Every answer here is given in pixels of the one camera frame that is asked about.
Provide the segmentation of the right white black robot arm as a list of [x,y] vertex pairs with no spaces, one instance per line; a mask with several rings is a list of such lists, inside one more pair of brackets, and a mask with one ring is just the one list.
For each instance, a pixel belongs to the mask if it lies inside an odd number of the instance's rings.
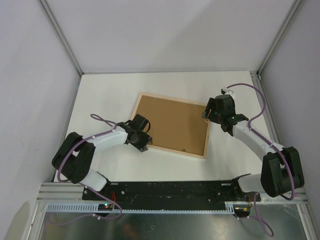
[[260,174],[235,178],[231,196],[242,201],[249,192],[264,192],[270,197],[283,196],[305,185],[299,152],[284,147],[249,126],[249,119],[236,113],[233,97],[229,94],[209,98],[202,114],[204,119],[220,125],[223,132],[245,144],[262,162]]

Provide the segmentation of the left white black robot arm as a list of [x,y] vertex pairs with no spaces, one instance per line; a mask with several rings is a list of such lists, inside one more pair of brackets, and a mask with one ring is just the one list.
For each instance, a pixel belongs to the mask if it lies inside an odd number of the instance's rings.
[[110,181],[98,171],[92,169],[94,155],[119,145],[132,145],[139,152],[148,150],[152,142],[148,134],[150,121],[140,114],[132,120],[114,122],[92,113],[91,118],[110,126],[104,132],[83,136],[76,132],[67,135],[55,156],[52,166],[57,170],[57,180],[61,183],[71,182],[93,189],[93,194],[100,200],[110,196]]

